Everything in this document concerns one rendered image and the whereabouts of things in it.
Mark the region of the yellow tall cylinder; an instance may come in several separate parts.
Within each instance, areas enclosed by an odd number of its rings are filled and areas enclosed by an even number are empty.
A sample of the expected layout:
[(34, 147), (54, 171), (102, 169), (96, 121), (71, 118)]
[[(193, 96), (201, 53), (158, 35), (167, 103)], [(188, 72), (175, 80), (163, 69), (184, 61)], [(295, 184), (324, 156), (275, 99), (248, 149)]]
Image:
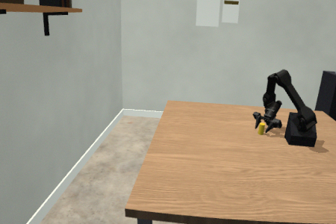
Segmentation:
[(259, 129), (258, 129), (258, 134), (260, 134), (260, 135), (264, 134), (264, 127), (265, 127), (265, 124), (264, 123), (260, 123)]

